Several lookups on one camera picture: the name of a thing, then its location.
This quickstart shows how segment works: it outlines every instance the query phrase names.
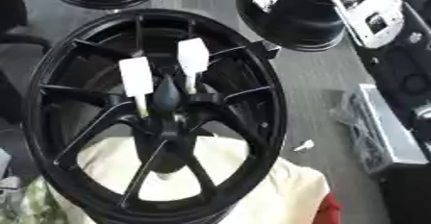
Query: rim lip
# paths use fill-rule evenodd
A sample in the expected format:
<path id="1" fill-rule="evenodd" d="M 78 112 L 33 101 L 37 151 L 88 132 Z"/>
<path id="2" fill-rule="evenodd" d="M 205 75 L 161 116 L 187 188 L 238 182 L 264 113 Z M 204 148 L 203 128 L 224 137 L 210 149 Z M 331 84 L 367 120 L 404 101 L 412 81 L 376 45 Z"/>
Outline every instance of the rim lip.
<path id="1" fill-rule="evenodd" d="M 31 155 L 34 161 L 37 163 L 39 170 L 41 171 L 42 175 L 47 179 L 49 184 L 56 191 L 64 195 L 72 203 L 83 208 L 84 210 L 86 210 L 87 213 L 90 213 L 90 215 L 102 216 L 103 218 L 111 218 L 115 221 L 126 220 L 127 221 L 126 223 L 135 223 L 135 222 L 142 222 L 142 221 L 148 221 L 148 220 L 152 221 L 152 223 L 178 223 L 178 220 L 175 219 L 175 216 L 168 216 L 168 217 L 156 216 L 159 218 L 156 222 L 154 220 L 155 218 L 154 215 L 148 215 L 148 214 L 145 215 L 144 213 L 136 214 L 135 212 L 127 212 L 122 209 L 115 209 L 115 211 L 120 211 L 120 212 L 113 212 L 113 210 L 103 209 L 103 207 L 94 205 L 94 202 L 91 202 L 91 201 L 96 201 L 96 202 L 98 201 L 99 203 L 102 204 L 103 200 L 101 199 L 90 200 L 87 196 L 80 195 L 78 197 L 75 194 L 71 194 L 71 192 L 67 190 L 70 187 L 61 186 L 58 180 L 55 180 L 56 178 L 58 178 L 58 175 L 57 175 L 58 173 L 57 172 L 52 173 L 49 171 L 49 167 L 51 167 L 51 165 L 47 163 L 46 158 L 43 156 L 44 153 L 40 152 L 40 149 L 38 148 L 38 145 L 39 145 L 38 141 L 42 140 L 42 134 L 43 134 L 43 131 L 40 129 L 41 127 L 39 127 L 41 126 L 39 124 L 41 114 L 38 108 L 38 105 L 39 105 L 38 102 L 40 101 L 38 85 L 39 85 L 39 82 L 43 79 L 43 76 L 46 75 L 46 71 L 53 71 L 61 62 L 62 58 L 58 58 L 57 56 L 59 56 L 59 54 L 62 53 L 62 51 L 67 51 L 67 48 L 70 47 L 71 40 L 73 40 L 74 38 L 91 37 L 93 35 L 96 35 L 99 32 L 104 31 L 105 29 L 111 27 L 112 25 L 116 25 L 118 23 L 124 22 L 125 17 L 128 18 L 126 15 L 136 16 L 137 14 L 142 14 L 143 16 L 145 16 L 145 14 L 158 14 L 158 15 L 173 16 L 177 18 L 179 16 L 183 16 L 183 17 L 185 16 L 187 18 L 204 21 L 204 24 L 209 28 L 217 28 L 222 30 L 223 35 L 229 36 L 229 38 L 231 39 L 231 42 L 235 42 L 238 45 L 244 45 L 247 42 L 250 42 L 248 39 L 246 39 L 236 31 L 232 30 L 231 28 L 211 18 L 202 16 L 199 14 L 195 14 L 195 13 L 190 13 L 190 12 L 180 12 L 175 10 L 164 10 L 164 9 L 144 9 L 144 10 L 130 10 L 127 12 L 106 15 L 102 18 L 91 21 L 87 25 L 71 33 L 63 41 L 58 43 L 38 64 L 33 74 L 31 84 L 29 85 L 29 89 L 27 91 L 24 106 L 23 106 L 23 117 L 24 117 L 23 130 L 26 136 L 27 147 L 31 151 Z M 249 58 L 253 60 L 253 62 L 257 66 L 259 66 L 259 68 L 264 70 L 263 76 L 265 76 L 265 79 L 267 81 L 270 81 L 275 87 L 275 91 L 273 91 L 274 103 L 278 104 L 278 112 L 281 113 L 282 115 L 279 115 L 278 119 L 275 120 L 278 123 L 278 127 L 273 131 L 274 134 L 271 136 L 271 140 L 269 143 L 270 146 L 268 146 L 268 150 L 274 150 L 277 156 L 265 162 L 266 170 L 264 170 L 264 172 L 260 172 L 259 181 L 255 183 L 245 183 L 243 188 L 238 189 L 238 194 L 237 194 L 238 196 L 235 196 L 235 197 L 229 196 L 229 201 L 224 201 L 225 204 L 223 206 L 219 204 L 217 206 L 215 203 L 212 203 L 212 205 L 210 205 L 210 208 L 208 208 L 210 210 L 202 210 L 199 213 L 191 212 L 190 210 L 180 212 L 180 213 L 184 213 L 184 216 L 186 216 L 189 221 L 202 219 L 203 216 L 206 216 L 206 217 L 214 216 L 215 214 L 218 214 L 223 210 L 226 210 L 229 207 L 235 205 L 235 203 L 240 201 L 242 197 L 244 197 L 247 193 L 249 193 L 259 182 L 261 182 L 265 178 L 270 168 L 278 158 L 281 148 L 283 147 L 288 122 L 287 122 L 286 99 L 285 99 L 282 86 L 270 62 L 259 57 L 256 53 L 254 53 L 250 49 L 246 49 L 246 52 Z"/>
<path id="2" fill-rule="evenodd" d="M 112 3 L 98 3 L 98 2 L 85 2 L 83 0 L 61 0 L 66 4 L 77 6 L 92 10 L 115 10 L 115 9 L 125 9 L 129 7 L 134 7 L 141 3 L 145 3 L 148 0 L 126 0 L 125 2 L 112 2 Z"/>

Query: small white part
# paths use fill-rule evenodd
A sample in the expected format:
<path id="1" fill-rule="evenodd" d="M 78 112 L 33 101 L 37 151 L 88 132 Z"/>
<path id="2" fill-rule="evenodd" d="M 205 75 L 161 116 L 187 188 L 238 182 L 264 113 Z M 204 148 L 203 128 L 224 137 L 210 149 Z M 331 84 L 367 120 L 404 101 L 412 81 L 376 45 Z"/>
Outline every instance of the small white part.
<path id="1" fill-rule="evenodd" d="M 105 11 L 107 14 L 114 14 L 114 13 L 119 13 L 119 12 L 121 12 L 121 10 L 120 9 L 114 9 L 114 10 L 106 10 Z"/>
<path id="2" fill-rule="evenodd" d="M 313 147 L 315 147 L 315 143 L 311 139 L 308 139 L 298 147 L 294 148 L 293 151 L 294 152 L 305 151 L 305 150 L 310 150 Z"/>
<path id="3" fill-rule="evenodd" d="M 196 74 L 208 69 L 210 51 L 202 38 L 182 40 L 178 43 L 178 62 L 186 74 L 186 88 L 189 94 L 196 93 Z"/>
<path id="4" fill-rule="evenodd" d="M 153 76 L 146 57 L 125 59 L 119 62 L 119 69 L 128 97 L 135 97 L 141 117 L 148 115 L 145 95 L 154 91 Z"/>
<path id="5" fill-rule="evenodd" d="M 422 39 L 422 34 L 413 32 L 409 35 L 409 42 L 411 43 L 417 43 Z"/>
<path id="6" fill-rule="evenodd" d="M 277 3 L 278 0 L 253 0 L 263 12 L 271 12 L 272 6 Z"/>
<path id="7" fill-rule="evenodd" d="M 431 119 L 431 105 L 426 104 L 426 105 L 423 105 L 423 106 L 416 108 L 415 114 L 416 114 L 417 118 L 422 119 L 422 120 Z"/>

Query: floor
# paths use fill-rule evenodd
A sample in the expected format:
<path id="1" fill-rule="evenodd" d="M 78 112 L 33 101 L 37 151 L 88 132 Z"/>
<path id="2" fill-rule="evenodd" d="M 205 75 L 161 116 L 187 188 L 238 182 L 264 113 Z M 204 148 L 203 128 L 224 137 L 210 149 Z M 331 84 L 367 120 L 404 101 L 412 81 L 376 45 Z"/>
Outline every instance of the floor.
<path id="1" fill-rule="evenodd" d="M 140 8 L 170 8 L 213 17 L 258 39 L 240 20 L 235 0 L 152 0 Z M 19 31 L 58 41 L 102 12 L 70 7 L 58 0 L 26 0 L 31 25 Z M 0 67 L 21 93 L 40 60 L 32 46 L 0 48 Z M 347 130 L 330 116 L 344 91 L 369 82 L 347 40 L 318 54 L 284 50 L 274 61 L 289 104 L 289 134 L 282 157 L 323 172 L 342 204 L 342 223 L 386 224 L 386 211 L 376 184 L 365 174 L 350 150 Z M 292 148 L 312 139 L 316 147 L 305 153 Z"/>

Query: fabric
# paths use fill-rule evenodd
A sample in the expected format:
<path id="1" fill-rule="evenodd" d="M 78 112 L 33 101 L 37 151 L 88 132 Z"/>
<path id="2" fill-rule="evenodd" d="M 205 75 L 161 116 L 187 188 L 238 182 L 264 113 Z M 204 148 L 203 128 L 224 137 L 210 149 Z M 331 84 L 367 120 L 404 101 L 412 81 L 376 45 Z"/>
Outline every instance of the fabric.
<path id="1" fill-rule="evenodd" d="M 38 178 L 26 187 L 18 207 L 0 208 L 1 224 L 66 224 L 63 210 L 48 191 L 43 178 Z"/>
<path id="2" fill-rule="evenodd" d="M 243 140 L 199 137 L 194 154 L 210 172 L 213 181 L 220 184 L 241 165 L 246 151 Z M 91 178 L 117 193 L 124 192 L 139 167 L 135 144 L 129 137 L 107 138 L 80 153 L 78 162 Z M 180 199 L 197 194 L 199 189 L 190 170 L 183 168 L 167 180 L 150 173 L 139 197 Z M 70 224 L 94 223 L 82 210 L 52 191 Z M 269 175 L 220 223 L 312 224 L 328 193 L 329 186 L 320 172 L 280 158 Z"/>
<path id="3" fill-rule="evenodd" d="M 323 199 L 318 208 L 318 212 L 313 224 L 339 224 L 340 219 L 340 205 L 335 200 L 334 194 L 329 193 Z"/>

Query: white block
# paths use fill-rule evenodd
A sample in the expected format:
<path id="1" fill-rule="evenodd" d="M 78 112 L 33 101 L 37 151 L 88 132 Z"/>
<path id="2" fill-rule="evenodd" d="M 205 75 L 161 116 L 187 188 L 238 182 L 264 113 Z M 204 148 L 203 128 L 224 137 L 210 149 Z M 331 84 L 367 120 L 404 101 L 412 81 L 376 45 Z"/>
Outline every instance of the white block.
<path id="1" fill-rule="evenodd" d="M 119 69 L 127 96 L 142 97 L 153 92 L 153 77 L 146 57 L 121 60 Z"/>
<path id="2" fill-rule="evenodd" d="M 187 76 L 207 70 L 210 51 L 202 38 L 182 40 L 178 43 L 178 62 Z"/>

